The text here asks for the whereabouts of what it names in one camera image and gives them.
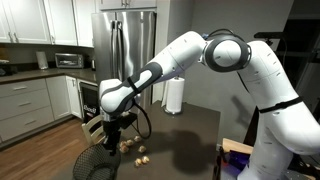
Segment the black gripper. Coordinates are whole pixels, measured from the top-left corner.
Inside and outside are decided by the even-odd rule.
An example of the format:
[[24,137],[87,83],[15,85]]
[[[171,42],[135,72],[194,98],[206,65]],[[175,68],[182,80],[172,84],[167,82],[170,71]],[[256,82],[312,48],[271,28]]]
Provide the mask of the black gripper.
[[103,115],[102,125],[106,135],[103,144],[105,147],[110,147],[110,156],[117,154],[116,146],[120,139],[121,129],[127,129],[136,119],[137,115],[131,112],[118,116],[111,116],[108,114]]

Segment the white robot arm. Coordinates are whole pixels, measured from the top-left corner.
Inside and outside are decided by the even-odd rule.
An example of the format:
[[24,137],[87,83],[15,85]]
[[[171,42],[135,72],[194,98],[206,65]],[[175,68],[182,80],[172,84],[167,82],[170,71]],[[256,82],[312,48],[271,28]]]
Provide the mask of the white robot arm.
[[237,180],[280,180],[295,154],[320,152],[320,125],[269,45],[259,40],[246,42],[234,34],[206,39],[194,31],[171,42],[126,80],[100,83],[105,148],[116,150],[121,114],[132,107],[138,94],[177,76],[194,62],[215,72],[236,74],[239,81],[230,85],[228,91],[239,91],[258,109],[253,151]]

